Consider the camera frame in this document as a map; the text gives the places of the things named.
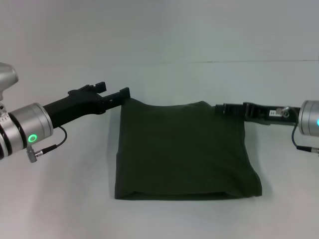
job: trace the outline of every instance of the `black cable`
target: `black cable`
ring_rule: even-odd
[[[62,126],[59,126],[59,128],[62,129],[64,134],[65,134],[63,141],[60,142],[58,145],[54,144],[54,145],[52,145],[52,146],[50,146],[48,148],[44,148],[44,149],[40,150],[40,151],[42,151],[42,154],[46,154],[46,153],[56,149],[57,147],[61,146],[66,141],[66,139],[68,138],[68,133],[66,132],[66,130]]]
[[[297,145],[296,142],[295,142],[295,131],[296,131],[296,128],[297,128],[298,123],[299,123],[299,122],[298,122],[299,115],[298,115],[297,111],[296,111],[294,108],[291,107],[291,109],[293,110],[293,112],[295,113],[295,116],[296,116],[295,127],[294,127],[294,129],[293,129],[292,134],[291,134],[291,140],[293,141],[294,146],[297,148],[298,145]]]
[[[63,141],[62,141],[61,143],[59,143],[59,144],[57,145],[57,147],[61,146],[61,145],[66,141],[66,139],[68,138],[68,133],[66,132],[66,130],[65,130],[62,126],[59,126],[59,128],[63,130],[65,136],[64,136]]]
[[[291,134],[291,140],[294,144],[294,146],[298,149],[298,150],[302,150],[302,151],[306,151],[306,152],[311,152],[312,151],[312,147],[308,147],[308,146],[300,146],[300,145],[297,145],[296,142],[295,142],[295,132],[296,132],[296,128],[298,126],[298,123],[299,123],[299,115],[296,111],[295,108],[293,107],[290,107],[290,109],[293,110],[293,112],[295,113],[295,116],[296,116],[296,123],[295,123],[295,127],[293,129],[293,132]]]

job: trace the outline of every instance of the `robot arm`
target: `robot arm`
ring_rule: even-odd
[[[16,82],[18,77],[13,67],[0,63],[0,96]],[[99,93],[105,91],[104,82],[95,86],[86,85],[46,106],[34,103],[10,113],[0,103],[0,159],[26,148],[30,162],[36,162],[36,157],[57,147],[53,145],[36,153],[32,149],[33,144],[53,135],[54,128],[81,116],[103,114],[106,110],[124,104],[131,97],[129,88],[101,97]]]
[[[18,76],[14,68],[0,63],[0,100],[3,91],[16,82]],[[53,145],[36,153],[32,149],[33,144],[53,135],[54,128],[84,115],[103,114],[108,109],[124,104],[125,100],[131,97],[129,88],[101,97],[99,93],[104,91],[106,91],[104,82],[95,86],[87,85],[68,92],[66,98],[46,106],[34,103],[10,113],[0,103],[0,159],[26,148],[30,162],[36,162],[37,157],[61,145]],[[297,126],[303,135],[319,136],[319,101],[305,101],[301,108],[261,106],[253,103],[223,104],[216,105],[216,112],[265,125],[294,126],[292,140],[296,148],[319,153],[318,148],[299,146],[294,141]]]
[[[223,115],[241,117],[244,121],[264,125],[292,125],[294,126],[292,142],[295,147],[298,150],[319,154],[319,148],[297,145],[294,139],[298,126],[303,135],[319,136],[319,101],[305,101],[301,108],[261,106],[253,103],[223,104],[216,105],[216,111]]]

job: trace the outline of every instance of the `white wall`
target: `white wall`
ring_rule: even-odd
[[[300,106],[318,100],[318,22],[317,0],[2,0],[0,61],[20,76],[3,102],[45,105],[106,81],[154,105]],[[246,124],[262,197],[130,202],[113,198],[119,117],[67,124],[35,164],[25,152],[0,162],[1,239],[318,238],[319,160],[295,150],[291,127]]]

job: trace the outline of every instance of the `green t-shirt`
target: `green t-shirt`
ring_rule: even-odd
[[[121,109],[115,198],[211,200],[261,196],[241,118],[206,102]]]

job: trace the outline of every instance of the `white table surface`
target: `white table surface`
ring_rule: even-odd
[[[3,102],[45,105],[105,81],[153,105],[300,107],[319,100],[318,21],[317,0],[1,0],[0,61],[20,77]],[[119,119],[120,108],[82,117],[37,163],[24,151],[0,162],[1,239],[318,238],[319,158],[295,150],[292,127],[245,124],[262,197],[120,201]]]

